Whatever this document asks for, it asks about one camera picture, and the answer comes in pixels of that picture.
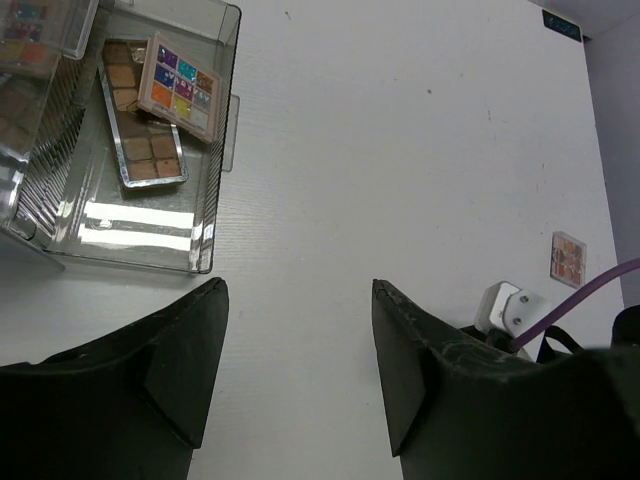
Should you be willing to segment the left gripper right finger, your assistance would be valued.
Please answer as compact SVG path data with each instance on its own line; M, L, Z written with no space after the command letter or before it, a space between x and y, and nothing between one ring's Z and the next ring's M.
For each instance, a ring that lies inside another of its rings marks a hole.
M478 341L386 280L372 329L391 450L407 479L635 479L639 352L547 365Z

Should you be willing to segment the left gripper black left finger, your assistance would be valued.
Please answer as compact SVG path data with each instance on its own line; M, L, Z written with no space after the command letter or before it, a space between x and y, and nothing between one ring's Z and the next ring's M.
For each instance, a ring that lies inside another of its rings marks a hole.
M184 479L202 446L229 314L214 278L38 364L1 370L5 479Z

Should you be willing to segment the multicolour square palette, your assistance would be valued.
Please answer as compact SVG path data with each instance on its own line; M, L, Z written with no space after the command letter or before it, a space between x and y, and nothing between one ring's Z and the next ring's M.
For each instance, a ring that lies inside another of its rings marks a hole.
M562 231L551 240L550 277L578 289L585 284L586 244Z

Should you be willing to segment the long brown eyeshadow palette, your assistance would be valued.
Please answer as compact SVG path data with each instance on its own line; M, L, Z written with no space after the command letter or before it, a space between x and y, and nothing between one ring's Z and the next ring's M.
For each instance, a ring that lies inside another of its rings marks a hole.
M108 39L98 65L117 171L128 190L173 187L189 178L177 127L138 107L147 44Z

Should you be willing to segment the clear acrylic makeup organizer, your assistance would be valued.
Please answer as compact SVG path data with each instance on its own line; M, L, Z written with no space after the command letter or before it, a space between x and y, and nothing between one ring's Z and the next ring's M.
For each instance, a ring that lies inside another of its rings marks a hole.
M1 5L1 256L208 273L242 14L224 1Z

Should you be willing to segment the colourful eyeshadow palette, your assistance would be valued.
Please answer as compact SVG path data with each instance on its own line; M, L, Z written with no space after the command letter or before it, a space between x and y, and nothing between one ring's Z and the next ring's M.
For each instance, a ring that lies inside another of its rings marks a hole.
M219 140L222 82L161 33L147 44L138 107L212 144Z

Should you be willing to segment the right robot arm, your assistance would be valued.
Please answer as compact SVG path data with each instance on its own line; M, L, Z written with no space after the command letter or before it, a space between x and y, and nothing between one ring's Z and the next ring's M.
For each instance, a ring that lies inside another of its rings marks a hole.
M632 306L620 312L612 326L611 346L640 345L640 306Z

